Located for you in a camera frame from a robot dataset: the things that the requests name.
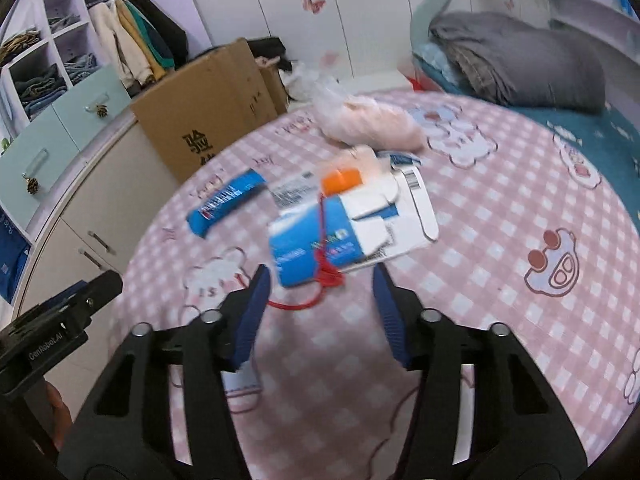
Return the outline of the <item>blue shopping bag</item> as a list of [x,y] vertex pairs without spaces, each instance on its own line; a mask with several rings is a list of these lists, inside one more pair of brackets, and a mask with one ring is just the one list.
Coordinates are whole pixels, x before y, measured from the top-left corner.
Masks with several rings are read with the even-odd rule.
[[0,214],[0,292],[12,304],[29,256],[30,244],[4,210]]

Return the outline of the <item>beige floor cabinet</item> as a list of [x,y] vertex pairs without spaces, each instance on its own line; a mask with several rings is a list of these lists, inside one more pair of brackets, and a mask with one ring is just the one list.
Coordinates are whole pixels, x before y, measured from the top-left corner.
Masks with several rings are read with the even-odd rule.
[[17,313],[106,270],[123,274],[177,180],[138,122],[107,145],[44,228]]

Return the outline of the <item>mint drawer unit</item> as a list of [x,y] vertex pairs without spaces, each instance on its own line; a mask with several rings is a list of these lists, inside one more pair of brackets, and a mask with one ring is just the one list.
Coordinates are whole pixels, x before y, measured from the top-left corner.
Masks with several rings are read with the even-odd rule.
[[[111,66],[66,91],[20,133],[1,156],[1,206],[21,229],[67,166],[129,104]],[[103,104],[104,118],[96,114]]]

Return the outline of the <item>pink checkered bed sheet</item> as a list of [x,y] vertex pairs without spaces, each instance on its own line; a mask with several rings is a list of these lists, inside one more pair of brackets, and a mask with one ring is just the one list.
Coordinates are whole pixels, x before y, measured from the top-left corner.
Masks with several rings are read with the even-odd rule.
[[[437,240],[388,260],[388,272],[454,322],[509,325],[597,457],[639,395],[638,132],[615,110],[567,122],[450,94],[385,101],[423,128],[419,168],[439,226]],[[140,322],[190,322],[271,263],[272,196],[260,193],[198,237],[186,217],[209,190],[247,169],[287,179],[334,153],[300,110],[194,174],[129,263],[111,346]],[[250,369],[229,390],[253,477],[388,477],[418,378],[390,354],[371,270],[325,294],[274,286],[272,300]]]

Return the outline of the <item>blue snack wrapper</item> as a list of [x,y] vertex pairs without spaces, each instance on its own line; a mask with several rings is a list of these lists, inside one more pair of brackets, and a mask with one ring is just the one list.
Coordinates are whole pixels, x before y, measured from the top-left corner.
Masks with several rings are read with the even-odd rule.
[[215,224],[257,193],[262,192],[266,184],[266,180],[254,169],[231,179],[186,216],[186,223],[191,232],[205,238]]

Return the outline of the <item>pinecone ornament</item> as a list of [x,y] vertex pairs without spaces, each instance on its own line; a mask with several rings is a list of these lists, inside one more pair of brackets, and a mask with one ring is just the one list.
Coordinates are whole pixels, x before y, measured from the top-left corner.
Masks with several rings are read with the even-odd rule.
[[96,114],[101,117],[104,118],[108,115],[108,109],[105,105],[100,104],[96,107]]

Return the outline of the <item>blue white box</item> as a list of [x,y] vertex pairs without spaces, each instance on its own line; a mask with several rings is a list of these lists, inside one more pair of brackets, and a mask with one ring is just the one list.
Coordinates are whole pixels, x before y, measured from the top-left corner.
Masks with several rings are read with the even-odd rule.
[[333,196],[277,218],[268,226],[268,233],[279,283],[291,288],[311,281],[318,271],[321,248],[337,269],[374,256],[392,241],[386,220],[397,215],[392,205],[354,220],[343,201]]

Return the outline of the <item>tall cardboard box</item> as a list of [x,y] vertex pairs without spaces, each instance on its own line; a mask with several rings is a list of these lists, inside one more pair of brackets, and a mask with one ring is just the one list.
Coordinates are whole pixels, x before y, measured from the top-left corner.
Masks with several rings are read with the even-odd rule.
[[244,38],[200,55],[153,84],[130,108],[181,183],[242,136],[278,117]]

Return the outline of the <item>orange cap bottle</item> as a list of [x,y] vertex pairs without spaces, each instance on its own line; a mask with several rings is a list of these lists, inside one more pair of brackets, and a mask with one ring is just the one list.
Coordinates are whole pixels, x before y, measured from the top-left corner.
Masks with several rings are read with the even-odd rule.
[[384,172],[382,162],[372,148],[365,145],[341,150],[314,170],[321,192],[330,197],[363,185]]

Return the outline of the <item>hanging clothes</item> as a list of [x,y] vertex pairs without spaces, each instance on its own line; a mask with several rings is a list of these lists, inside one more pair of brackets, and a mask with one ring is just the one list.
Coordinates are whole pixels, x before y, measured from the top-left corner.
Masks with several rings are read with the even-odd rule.
[[153,1],[106,0],[88,11],[102,49],[132,96],[186,64],[186,32]]

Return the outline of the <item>pink stuffed plastic bag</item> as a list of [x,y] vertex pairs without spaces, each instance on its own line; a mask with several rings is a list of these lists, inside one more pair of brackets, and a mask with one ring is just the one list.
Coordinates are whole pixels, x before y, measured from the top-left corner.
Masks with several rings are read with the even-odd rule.
[[329,140],[375,151],[420,152],[422,127],[402,107],[338,87],[320,89],[312,100],[314,121]]

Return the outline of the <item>grey folded quilt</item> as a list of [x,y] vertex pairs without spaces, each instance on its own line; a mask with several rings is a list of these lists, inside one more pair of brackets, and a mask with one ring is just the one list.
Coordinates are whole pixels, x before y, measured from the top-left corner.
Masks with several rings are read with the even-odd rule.
[[431,21],[430,34],[486,101],[591,114],[605,108],[601,62],[571,32],[500,13],[451,12]]

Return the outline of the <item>white bag on shelf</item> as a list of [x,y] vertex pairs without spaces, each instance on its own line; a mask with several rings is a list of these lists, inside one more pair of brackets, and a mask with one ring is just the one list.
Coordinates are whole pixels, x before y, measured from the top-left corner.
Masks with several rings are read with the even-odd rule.
[[310,102],[333,81],[327,74],[309,68],[303,62],[293,62],[292,70],[279,70],[279,74],[288,98],[294,102]]

